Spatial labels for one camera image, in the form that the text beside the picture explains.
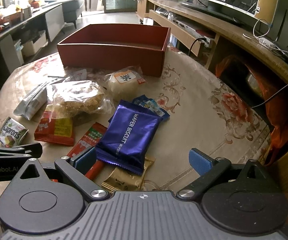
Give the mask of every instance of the red box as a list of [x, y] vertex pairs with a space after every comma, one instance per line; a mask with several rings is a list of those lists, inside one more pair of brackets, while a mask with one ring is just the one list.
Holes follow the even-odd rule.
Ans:
[[171, 29], [140, 24], [90, 24], [57, 44], [64, 66], [120, 70], [139, 65], [160, 77]]

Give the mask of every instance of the red snack package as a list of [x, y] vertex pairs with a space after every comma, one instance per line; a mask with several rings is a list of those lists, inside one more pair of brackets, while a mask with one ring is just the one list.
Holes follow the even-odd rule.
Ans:
[[[79, 142], [71, 149], [67, 156], [74, 157], [89, 146], [95, 147], [95, 145], [100, 141], [106, 130], [107, 128], [105, 126], [96, 122], [83, 135]], [[92, 168], [90, 168], [90, 170], [85, 174], [85, 176], [90, 180], [95, 179], [95, 177], [103, 169], [104, 164], [104, 162], [97, 160], [96, 163], [92, 166]]]
[[36, 141], [74, 145], [73, 122], [71, 118], [49, 119], [50, 111], [44, 114], [34, 132]]

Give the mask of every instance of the black cable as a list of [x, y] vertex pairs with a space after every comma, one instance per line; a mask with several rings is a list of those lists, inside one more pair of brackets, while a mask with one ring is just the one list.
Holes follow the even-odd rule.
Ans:
[[206, 41], [206, 38], [197, 38], [197, 39], [195, 39], [195, 41], [193, 41], [191, 47], [189, 48], [188, 56], [191, 54], [191, 50], [192, 50], [192, 48], [193, 48], [193, 45], [194, 45], [195, 42], [197, 42], [197, 41]]
[[204, 5], [205, 7], [207, 7], [205, 4], [203, 4], [200, 0], [198, 0], [202, 5]]
[[287, 88], [287, 87], [288, 87], [288, 84], [287, 84], [285, 87], [281, 88], [279, 91], [277, 91], [274, 95], [272, 95], [269, 99], [267, 99], [267, 100], [264, 101], [263, 103], [261, 103], [261, 104], [259, 104], [259, 105], [257, 105], [257, 106], [253, 106], [253, 107], [251, 107], [251, 108], [254, 109], [254, 108], [256, 108], [256, 107], [259, 107], [259, 106], [262, 106], [262, 105], [266, 104], [267, 102], [271, 101], [274, 97], [276, 97], [282, 90], [284, 90], [284, 89]]

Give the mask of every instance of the tablecloth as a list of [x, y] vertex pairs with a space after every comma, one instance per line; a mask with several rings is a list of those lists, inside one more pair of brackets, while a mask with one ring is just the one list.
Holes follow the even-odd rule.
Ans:
[[[0, 127], [10, 116], [29, 129], [22, 143], [34, 142], [34, 131], [44, 109], [32, 121], [13, 115], [13, 110], [48, 75], [63, 73], [58, 53], [14, 70], [0, 91]], [[140, 86], [138, 95], [154, 98], [171, 116], [161, 123], [148, 148], [147, 154], [156, 161], [146, 172], [145, 189], [159, 187], [176, 192], [198, 178], [188, 162], [188, 152], [193, 147], [213, 158], [228, 158], [232, 163], [263, 159], [270, 144], [268, 126], [202, 65], [175, 48], [168, 48], [162, 76], [145, 79], [147, 82]], [[95, 114], [87, 123], [75, 126], [75, 143], [93, 123], [107, 127], [112, 114]], [[41, 163], [52, 162], [71, 150], [51, 143], [42, 142], [42, 145]], [[95, 182], [100, 185], [114, 168], [107, 164]], [[0, 194], [6, 185], [7, 182], [0, 182]]]

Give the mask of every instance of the yellow label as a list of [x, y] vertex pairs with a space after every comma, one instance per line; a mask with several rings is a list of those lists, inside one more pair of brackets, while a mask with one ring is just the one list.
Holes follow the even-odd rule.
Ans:
[[55, 119], [54, 135], [71, 137], [73, 130], [72, 119], [61, 118]]

